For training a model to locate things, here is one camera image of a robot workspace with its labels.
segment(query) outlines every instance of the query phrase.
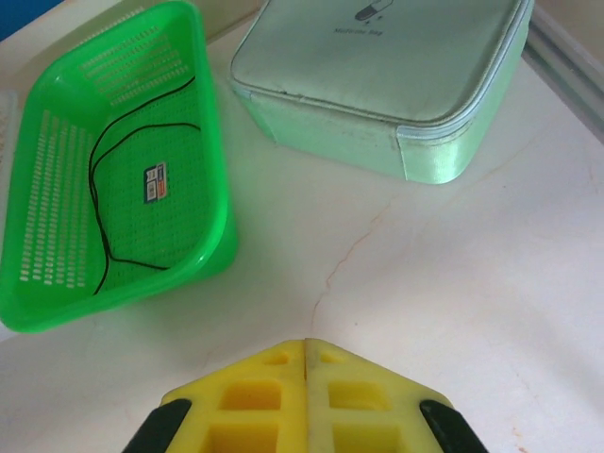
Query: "label sticker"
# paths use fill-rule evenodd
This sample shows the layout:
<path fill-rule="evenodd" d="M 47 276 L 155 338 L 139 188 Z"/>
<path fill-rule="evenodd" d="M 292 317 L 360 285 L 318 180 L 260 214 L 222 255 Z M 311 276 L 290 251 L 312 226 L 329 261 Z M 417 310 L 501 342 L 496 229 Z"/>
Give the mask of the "label sticker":
<path fill-rule="evenodd" d="M 158 163 L 153 167 L 147 168 L 143 174 L 143 183 L 145 204 L 165 198 L 168 194 L 166 163 Z"/>

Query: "case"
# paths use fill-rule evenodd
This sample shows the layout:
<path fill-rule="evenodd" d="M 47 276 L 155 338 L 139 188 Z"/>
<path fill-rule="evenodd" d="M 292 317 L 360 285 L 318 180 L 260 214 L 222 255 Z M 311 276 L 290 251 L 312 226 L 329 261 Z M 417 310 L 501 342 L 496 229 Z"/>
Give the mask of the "case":
<path fill-rule="evenodd" d="M 278 143 L 445 183 L 495 116 L 533 1 L 269 0 L 232 83 Z"/>

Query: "table surface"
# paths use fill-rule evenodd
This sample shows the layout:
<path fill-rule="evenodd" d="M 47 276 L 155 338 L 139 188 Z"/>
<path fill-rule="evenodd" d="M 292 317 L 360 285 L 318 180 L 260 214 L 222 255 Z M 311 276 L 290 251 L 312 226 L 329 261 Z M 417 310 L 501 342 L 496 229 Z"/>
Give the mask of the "table surface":
<path fill-rule="evenodd" d="M 120 451 L 167 391 L 318 337 L 446 394 L 492 452 L 601 452 L 604 146 L 522 62 L 450 184 L 296 152 L 228 88 L 244 30 L 210 46 L 238 258 L 0 343 L 0 450 Z"/>

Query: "basket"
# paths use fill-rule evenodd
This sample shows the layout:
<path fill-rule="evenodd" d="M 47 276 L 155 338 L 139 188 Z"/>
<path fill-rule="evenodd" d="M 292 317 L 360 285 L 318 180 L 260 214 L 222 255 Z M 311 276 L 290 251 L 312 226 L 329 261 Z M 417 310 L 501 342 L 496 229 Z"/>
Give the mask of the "basket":
<path fill-rule="evenodd" d="M 236 232 L 199 11 L 167 2 L 53 63 L 15 151 L 0 318 L 40 331 L 208 277 Z"/>

